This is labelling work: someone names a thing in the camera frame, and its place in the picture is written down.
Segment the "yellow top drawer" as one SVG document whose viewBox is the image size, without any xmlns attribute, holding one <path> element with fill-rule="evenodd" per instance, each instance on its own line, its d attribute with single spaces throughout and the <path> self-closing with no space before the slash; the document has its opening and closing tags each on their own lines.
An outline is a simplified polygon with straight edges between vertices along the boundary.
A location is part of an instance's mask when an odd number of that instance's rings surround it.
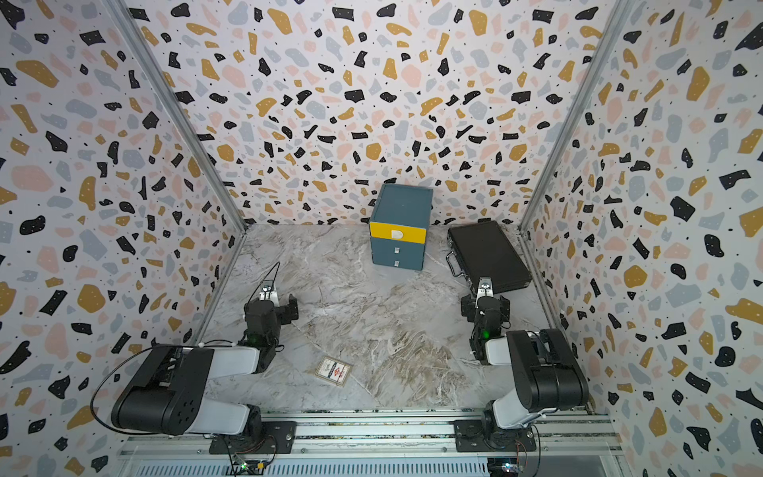
<svg viewBox="0 0 763 477">
<path fill-rule="evenodd" d="M 370 222 L 371 236 L 376 239 L 425 244 L 427 228 L 415 228 L 396 224 Z"/>
</svg>

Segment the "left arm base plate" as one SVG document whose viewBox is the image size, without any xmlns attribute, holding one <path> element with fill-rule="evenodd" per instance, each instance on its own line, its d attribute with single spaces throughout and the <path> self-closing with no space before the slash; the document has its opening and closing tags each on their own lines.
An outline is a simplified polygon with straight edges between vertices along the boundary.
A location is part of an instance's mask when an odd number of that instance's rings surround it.
<svg viewBox="0 0 763 477">
<path fill-rule="evenodd" d="M 296 421 L 262 421 L 236 435 L 212 438 L 210 455 L 289 454 L 297 431 Z"/>
</svg>

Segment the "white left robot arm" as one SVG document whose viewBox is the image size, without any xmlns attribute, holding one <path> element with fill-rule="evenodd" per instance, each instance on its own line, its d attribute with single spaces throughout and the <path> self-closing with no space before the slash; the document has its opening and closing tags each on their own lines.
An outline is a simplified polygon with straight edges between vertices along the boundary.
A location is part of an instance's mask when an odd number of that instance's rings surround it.
<svg viewBox="0 0 763 477">
<path fill-rule="evenodd" d="M 244 306 L 246 329 L 238 342 L 154 347 L 116 400 L 111 425 L 140 435 L 214 434 L 260 442 L 259 407 L 217 401 L 205 389 L 213 379 L 264 373 L 280 346 L 281 327 L 298 318 L 296 297 L 280 305 L 262 293 Z"/>
</svg>

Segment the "teal bottom drawer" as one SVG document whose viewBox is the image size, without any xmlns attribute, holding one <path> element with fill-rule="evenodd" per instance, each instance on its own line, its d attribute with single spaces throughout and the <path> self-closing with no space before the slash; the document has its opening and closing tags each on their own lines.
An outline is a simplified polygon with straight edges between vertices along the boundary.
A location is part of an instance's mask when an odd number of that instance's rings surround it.
<svg viewBox="0 0 763 477">
<path fill-rule="evenodd" d="M 402 270 L 418 270 L 423 268 L 423 254 L 404 254 L 403 251 L 396 254 L 394 250 L 377 250 L 373 253 L 373 263 L 377 266 L 388 266 L 389 268 L 401 268 Z"/>
</svg>

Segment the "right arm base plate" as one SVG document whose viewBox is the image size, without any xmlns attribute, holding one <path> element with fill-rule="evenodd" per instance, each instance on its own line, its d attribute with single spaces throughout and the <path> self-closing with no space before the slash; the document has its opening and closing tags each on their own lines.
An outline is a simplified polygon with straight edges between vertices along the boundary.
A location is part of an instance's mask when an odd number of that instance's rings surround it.
<svg viewBox="0 0 763 477">
<path fill-rule="evenodd" d="M 538 447 L 528 427 L 500 429 L 482 419 L 458 419 L 453 427 L 458 452 L 532 452 Z"/>
</svg>

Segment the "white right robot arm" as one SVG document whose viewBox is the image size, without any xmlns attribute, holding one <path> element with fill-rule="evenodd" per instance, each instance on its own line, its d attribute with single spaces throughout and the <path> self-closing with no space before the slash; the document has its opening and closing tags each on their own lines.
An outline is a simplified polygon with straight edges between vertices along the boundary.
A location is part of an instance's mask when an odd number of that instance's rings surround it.
<svg viewBox="0 0 763 477">
<path fill-rule="evenodd" d="M 489 437 L 525 429 L 550 413 L 582 407 L 589 389 L 562 331 L 506 330 L 510 301 L 504 297 L 461 298 L 461 315 L 473 325 L 469 344 L 484 366 L 508 367 L 514 389 L 488 403 L 482 433 Z"/>
</svg>

